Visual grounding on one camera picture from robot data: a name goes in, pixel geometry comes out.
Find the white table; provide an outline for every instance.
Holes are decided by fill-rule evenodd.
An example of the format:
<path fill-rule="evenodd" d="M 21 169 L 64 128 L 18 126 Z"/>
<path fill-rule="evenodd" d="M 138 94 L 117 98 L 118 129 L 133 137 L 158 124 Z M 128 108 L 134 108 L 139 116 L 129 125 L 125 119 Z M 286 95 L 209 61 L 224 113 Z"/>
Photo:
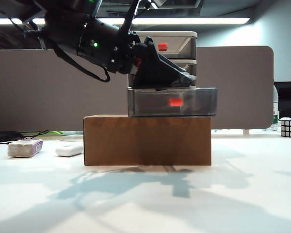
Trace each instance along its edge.
<path fill-rule="evenodd" d="M 62 143 L 22 159 L 0 145 L 0 233 L 291 233 L 291 138 L 279 133 L 214 135 L 212 166 L 174 168 L 84 166 L 55 155 Z"/>

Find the cubicle divider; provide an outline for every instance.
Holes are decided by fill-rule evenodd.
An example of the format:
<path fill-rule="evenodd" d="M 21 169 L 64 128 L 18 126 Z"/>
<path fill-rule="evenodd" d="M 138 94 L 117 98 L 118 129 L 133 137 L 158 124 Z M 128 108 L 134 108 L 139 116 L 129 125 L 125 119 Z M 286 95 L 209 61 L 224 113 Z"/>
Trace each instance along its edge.
<path fill-rule="evenodd" d="M 104 76 L 100 67 L 73 57 Z M 212 128 L 270 126 L 273 66 L 269 47 L 197 49 L 196 85 L 219 88 Z M 0 50 L 0 131 L 82 130 L 84 116 L 126 114 L 126 88 L 126 75 L 98 82 L 52 50 Z"/>

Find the eraser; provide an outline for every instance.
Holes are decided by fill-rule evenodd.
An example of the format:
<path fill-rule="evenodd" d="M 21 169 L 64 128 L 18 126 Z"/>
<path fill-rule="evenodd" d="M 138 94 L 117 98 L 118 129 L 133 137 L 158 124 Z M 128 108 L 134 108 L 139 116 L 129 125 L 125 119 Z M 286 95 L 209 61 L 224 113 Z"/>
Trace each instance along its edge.
<path fill-rule="evenodd" d="M 63 145 L 56 148 L 55 152 L 58 156 L 70 157 L 73 155 L 81 154 L 83 146 L 80 145 Z"/>
<path fill-rule="evenodd" d="M 33 157 L 42 149 L 41 139 L 26 139 L 11 142 L 8 146 L 8 156 L 10 157 Z"/>

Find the cardboard box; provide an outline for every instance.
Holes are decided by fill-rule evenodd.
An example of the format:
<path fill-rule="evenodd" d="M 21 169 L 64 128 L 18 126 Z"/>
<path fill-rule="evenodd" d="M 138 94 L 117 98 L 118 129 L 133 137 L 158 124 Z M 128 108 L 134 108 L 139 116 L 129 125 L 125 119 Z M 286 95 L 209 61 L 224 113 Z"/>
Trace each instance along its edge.
<path fill-rule="evenodd" d="M 211 165 L 210 117 L 84 118 L 85 165 Z"/>

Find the fluorescent light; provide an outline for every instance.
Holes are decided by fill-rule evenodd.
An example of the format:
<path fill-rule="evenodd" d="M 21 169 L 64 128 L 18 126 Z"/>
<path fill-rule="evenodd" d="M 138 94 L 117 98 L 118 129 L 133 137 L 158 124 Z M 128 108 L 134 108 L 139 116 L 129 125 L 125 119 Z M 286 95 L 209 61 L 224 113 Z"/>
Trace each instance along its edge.
<path fill-rule="evenodd" d="M 40 25 L 43 25 L 45 24 L 45 20 L 43 18 L 34 18 L 32 20 L 35 24 L 40 24 Z"/>
<path fill-rule="evenodd" d="M 16 24 L 22 24 L 22 22 L 18 18 L 13 18 L 12 21 Z M 12 22 L 8 18 L 0 18 L 0 25 L 9 25 Z"/>
<path fill-rule="evenodd" d="M 250 18 L 135 18 L 132 21 L 133 25 L 231 25 L 231 24 L 245 24 Z M 12 19 L 13 22 L 21 24 L 17 18 Z M 124 23 L 123 18 L 100 18 L 102 22 L 121 25 Z M 35 24 L 43 25 L 45 21 L 43 18 L 33 19 Z M 12 24 L 7 18 L 0 18 L 0 25 Z"/>
<path fill-rule="evenodd" d="M 124 18 L 100 18 L 100 20 L 104 23 L 121 25 L 124 23 Z"/>
<path fill-rule="evenodd" d="M 133 25 L 245 24 L 250 18 L 135 18 Z"/>

